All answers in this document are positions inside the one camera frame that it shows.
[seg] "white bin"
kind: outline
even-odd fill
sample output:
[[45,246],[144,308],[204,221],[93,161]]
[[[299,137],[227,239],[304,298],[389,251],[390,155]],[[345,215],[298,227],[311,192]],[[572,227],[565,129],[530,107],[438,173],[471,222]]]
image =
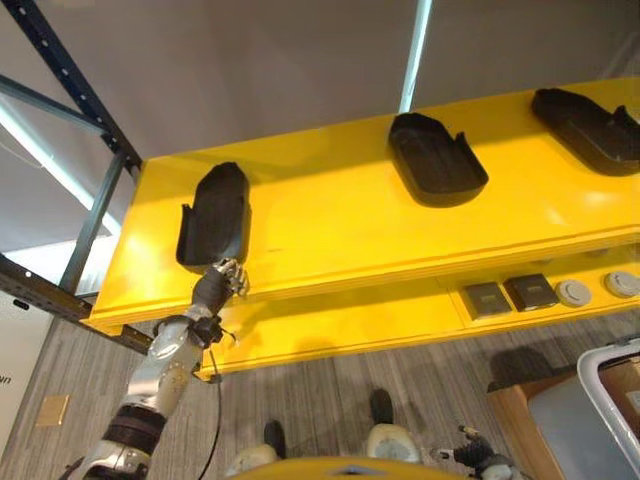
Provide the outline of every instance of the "white bin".
[[598,367],[640,353],[640,339],[583,353],[578,375],[529,401],[566,480],[640,478],[640,444],[605,390]]

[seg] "steel beam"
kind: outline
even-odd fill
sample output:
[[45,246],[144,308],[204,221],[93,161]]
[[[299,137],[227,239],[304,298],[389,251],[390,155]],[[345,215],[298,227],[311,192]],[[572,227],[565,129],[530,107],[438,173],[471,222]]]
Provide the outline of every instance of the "steel beam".
[[4,93],[10,97],[13,97],[21,102],[28,103],[40,110],[44,110],[47,113],[55,115],[69,122],[73,122],[76,125],[81,126],[89,130],[92,133],[107,133],[107,129],[101,123],[96,120],[80,113],[76,112],[72,108],[63,105],[60,102],[42,95],[35,90],[25,87],[21,83],[11,80],[8,77],[0,74],[0,93]]
[[151,345],[151,337],[128,325],[124,325],[120,335],[111,337],[81,323],[80,320],[87,318],[91,313],[92,305],[89,302],[74,297],[2,254],[0,254],[0,290],[22,302],[51,313],[56,319],[66,320],[143,355],[146,355]]
[[108,133],[103,133],[101,137],[111,151],[116,153],[122,150],[126,153],[126,168],[129,172],[140,169],[140,156],[91,88],[35,2],[1,1],[80,111],[105,126]]
[[67,268],[62,274],[60,288],[72,295],[76,292],[82,271],[87,263],[87,258],[89,258],[89,253],[91,253],[91,246],[100,229],[102,217],[107,211],[111,196],[118,183],[118,178],[120,178],[120,172],[122,172],[122,168],[125,165],[125,157],[126,153],[122,151],[116,153],[113,160],[111,160],[107,173],[102,180],[102,185],[100,185],[100,190],[98,190],[98,194],[93,200],[91,211],[82,224],[82,229],[76,240],[76,246],[73,249]]

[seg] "yellow shelf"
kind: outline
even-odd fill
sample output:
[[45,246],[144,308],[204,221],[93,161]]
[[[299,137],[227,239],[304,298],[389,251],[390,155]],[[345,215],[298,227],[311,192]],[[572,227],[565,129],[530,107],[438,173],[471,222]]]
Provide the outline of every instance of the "yellow shelf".
[[[639,85],[619,79],[567,88],[637,114]],[[212,166],[229,160],[249,177],[253,210],[246,268],[256,305],[238,311],[331,292],[339,299],[350,295],[345,289],[375,294],[390,282],[430,284],[428,277],[636,241],[638,175],[590,171],[533,116],[532,95],[420,110],[452,133],[464,131],[489,173],[477,198],[453,208],[418,205],[406,191],[387,146],[392,116],[149,160],[88,323],[115,334],[124,323],[188,305],[198,276],[175,260],[180,206],[192,202]]]
[[[614,270],[640,273],[632,246],[610,249],[601,256],[574,254],[550,263],[523,263],[483,273],[423,278],[339,293],[258,303],[226,309],[224,326],[239,342],[226,336],[213,347],[219,370],[229,372],[299,360],[406,347],[516,328],[577,320],[639,306],[638,298],[619,298],[606,290],[603,279]],[[479,282],[502,284],[512,276],[543,273],[552,286],[573,279],[589,288],[584,307],[562,304],[473,320],[462,287]],[[213,374],[209,355],[203,356],[202,378]]]

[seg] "fluorescent light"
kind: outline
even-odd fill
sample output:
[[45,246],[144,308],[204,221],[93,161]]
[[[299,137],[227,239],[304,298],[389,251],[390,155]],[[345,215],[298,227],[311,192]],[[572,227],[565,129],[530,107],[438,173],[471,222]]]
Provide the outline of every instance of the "fluorescent light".
[[[28,131],[28,127],[22,125],[16,117],[11,106],[0,96],[0,125],[2,125],[53,178],[71,193],[71,195],[76,197],[83,207],[91,210],[93,196],[64,168],[56,163],[53,155],[48,153],[45,148],[33,138],[33,135]],[[102,224],[112,235],[120,235],[120,224],[109,213],[105,213],[102,217]]]
[[432,4],[432,0],[418,0],[416,21],[413,25],[413,37],[411,38],[411,50],[409,51],[409,59],[407,60],[407,70],[404,74],[404,85],[402,86],[402,96],[400,97],[398,113],[405,113],[411,110],[413,90],[416,87],[416,79],[418,78],[418,70],[420,69],[420,59],[422,58],[424,39],[427,36],[427,25],[429,24],[429,14],[431,13]]

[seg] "black cable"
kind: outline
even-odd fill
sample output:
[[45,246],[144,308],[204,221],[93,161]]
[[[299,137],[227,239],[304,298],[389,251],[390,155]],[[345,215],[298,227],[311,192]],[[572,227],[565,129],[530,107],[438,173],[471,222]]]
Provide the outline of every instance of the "black cable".
[[204,478],[204,476],[207,474],[207,470],[209,470],[209,466],[211,465],[211,460],[213,460],[213,454],[216,451],[216,447],[218,446],[218,439],[220,438],[220,427],[221,427],[221,420],[222,420],[222,386],[221,386],[221,378],[220,378],[220,374],[218,373],[218,365],[216,364],[216,359],[213,358],[213,352],[211,351],[211,349],[209,349],[209,356],[211,357],[211,363],[213,363],[213,374],[214,374],[214,379],[217,378],[217,384],[218,384],[218,425],[216,426],[216,434],[215,437],[213,437],[213,445],[211,445],[211,451],[209,452],[209,458],[207,458],[207,463],[204,464],[204,467],[202,469],[202,472],[200,473],[200,476],[198,477],[198,480],[202,480]]

